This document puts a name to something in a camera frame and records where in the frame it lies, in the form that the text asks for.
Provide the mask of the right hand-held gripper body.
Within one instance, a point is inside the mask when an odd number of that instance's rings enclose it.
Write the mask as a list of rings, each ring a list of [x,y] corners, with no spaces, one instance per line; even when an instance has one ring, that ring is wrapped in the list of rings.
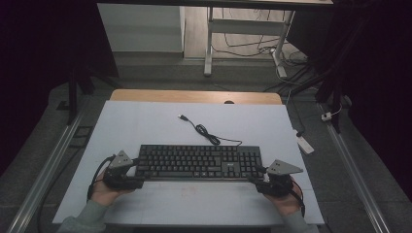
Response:
[[[263,193],[283,197],[293,188],[291,174],[302,173],[303,169],[288,162],[276,159],[267,169],[268,181]]]

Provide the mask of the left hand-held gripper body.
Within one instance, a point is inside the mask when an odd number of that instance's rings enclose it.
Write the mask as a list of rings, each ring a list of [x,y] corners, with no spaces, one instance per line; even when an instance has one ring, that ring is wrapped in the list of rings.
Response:
[[[103,183],[111,189],[132,189],[132,180],[126,175],[132,165],[133,161],[123,150],[121,150],[113,157],[106,168]]]

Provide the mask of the black keyboard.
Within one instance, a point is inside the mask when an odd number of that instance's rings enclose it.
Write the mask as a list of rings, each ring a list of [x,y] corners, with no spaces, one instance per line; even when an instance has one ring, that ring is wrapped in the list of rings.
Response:
[[[153,181],[245,181],[263,179],[259,147],[142,145],[136,176]]]

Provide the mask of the person's right hand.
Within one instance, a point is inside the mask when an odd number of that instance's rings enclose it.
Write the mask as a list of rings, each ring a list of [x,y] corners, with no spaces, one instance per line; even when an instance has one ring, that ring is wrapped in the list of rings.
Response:
[[[301,210],[300,199],[302,192],[296,183],[293,184],[293,194],[288,194],[283,197],[275,197],[268,194],[264,194],[277,209],[281,216],[289,216],[294,213],[299,213]]]

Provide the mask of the person's left hand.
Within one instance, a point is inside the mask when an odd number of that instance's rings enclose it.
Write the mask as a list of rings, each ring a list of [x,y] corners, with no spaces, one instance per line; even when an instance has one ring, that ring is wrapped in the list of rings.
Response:
[[[111,206],[118,197],[130,193],[130,190],[114,190],[109,188],[104,184],[103,177],[104,173],[99,174],[93,183],[91,192],[92,201],[103,206]]]

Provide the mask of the white board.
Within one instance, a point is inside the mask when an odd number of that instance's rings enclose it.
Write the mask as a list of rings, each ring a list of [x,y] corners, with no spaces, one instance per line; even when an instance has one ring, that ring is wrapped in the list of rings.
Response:
[[[144,144],[204,145],[207,141],[194,130],[195,124],[205,125],[227,145],[240,141],[258,146],[264,165],[276,159],[304,165],[283,105],[108,101],[54,222],[80,213],[93,174],[106,157],[120,150],[136,157]],[[128,226],[247,227],[279,225],[282,219],[248,182],[147,181],[119,197],[105,221]]]

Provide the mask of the white power strip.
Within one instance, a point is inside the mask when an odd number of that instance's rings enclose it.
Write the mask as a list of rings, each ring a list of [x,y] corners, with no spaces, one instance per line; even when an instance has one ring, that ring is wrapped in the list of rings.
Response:
[[[313,147],[302,137],[300,132],[294,130],[293,133],[296,137],[296,142],[299,148],[303,151],[304,154],[311,154],[315,151]]]

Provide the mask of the wooden table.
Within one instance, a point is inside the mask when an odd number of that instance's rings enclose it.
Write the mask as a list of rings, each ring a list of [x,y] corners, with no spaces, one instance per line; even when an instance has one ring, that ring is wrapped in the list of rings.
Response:
[[[215,104],[231,101],[234,104],[282,104],[281,97],[277,93],[154,89],[116,89],[113,91],[110,100]]]

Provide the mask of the black stand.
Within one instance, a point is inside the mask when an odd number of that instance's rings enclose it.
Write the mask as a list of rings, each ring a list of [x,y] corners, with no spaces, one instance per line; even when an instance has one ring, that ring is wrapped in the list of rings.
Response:
[[[315,94],[315,100],[318,103],[325,103],[329,97],[332,97],[331,123],[337,133],[340,132],[339,112],[341,111],[342,84],[344,82],[343,71],[349,67],[350,53],[354,50],[368,21],[368,16],[356,17],[346,27],[344,35],[334,44],[334,47],[321,57],[325,66],[324,71],[303,85],[293,88],[291,92],[291,96],[295,96],[320,83],[321,86]]]
[[[101,72],[98,72],[96,69],[88,65],[77,65],[74,66],[72,71],[69,74],[68,79],[68,109],[69,109],[69,118],[67,124],[70,125],[74,122],[78,114],[78,90],[79,88],[83,94],[91,95],[95,86],[91,80],[92,77],[97,78],[98,80],[106,83],[107,85],[113,88],[120,88],[120,85],[112,80],[109,76],[104,76]]]

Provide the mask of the white cabinet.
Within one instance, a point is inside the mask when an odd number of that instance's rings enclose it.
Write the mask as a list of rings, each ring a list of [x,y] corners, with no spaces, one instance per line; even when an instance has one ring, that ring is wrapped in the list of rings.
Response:
[[[184,7],[103,3],[97,7],[112,51],[184,50]]]

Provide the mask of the white-legged desk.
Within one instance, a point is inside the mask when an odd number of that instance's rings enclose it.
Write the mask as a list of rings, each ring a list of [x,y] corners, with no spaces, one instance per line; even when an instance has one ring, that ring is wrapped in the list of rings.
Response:
[[[214,33],[279,36],[272,59],[281,76],[285,69],[280,65],[279,54],[287,37],[293,14],[296,11],[323,11],[333,8],[332,0],[96,0],[104,4],[154,5],[179,7],[207,7],[207,45],[205,50],[204,76],[212,74],[212,38]],[[252,21],[245,19],[214,18],[215,8],[282,10],[287,13],[283,21]]]

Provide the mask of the aluminium rail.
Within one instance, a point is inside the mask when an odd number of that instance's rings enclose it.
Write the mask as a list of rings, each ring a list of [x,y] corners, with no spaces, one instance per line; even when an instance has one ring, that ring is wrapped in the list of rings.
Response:
[[[364,209],[370,219],[370,222],[376,233],[391,233],[389,224],[386,222],[383,213],[373,197],[371,191],[366,185],[366,181],[361,175],[361,171],[357,166],[352,154],[350,153],[346,142],[340,133],[338,133],[331,123],[331,119],[324,119],[321,115],[321,121],[326,125],[332,142],[335,144],[337,151],[340,154],[341,160],[346,168],[348,176],[363,203]]]
[[[37,210],[46,196],[58,165],[64,156],[75,131],[78,128],[86,109],[89,106],[89,97],[85,97],[79,104],[78,111],[73,114],[64,124],[59,134],[58,140],[53,144],[52,150],[48,153],[44,165],[31,183],[22,204],[8,227],[6,233],[24,233],[29,222],[37,213]]]

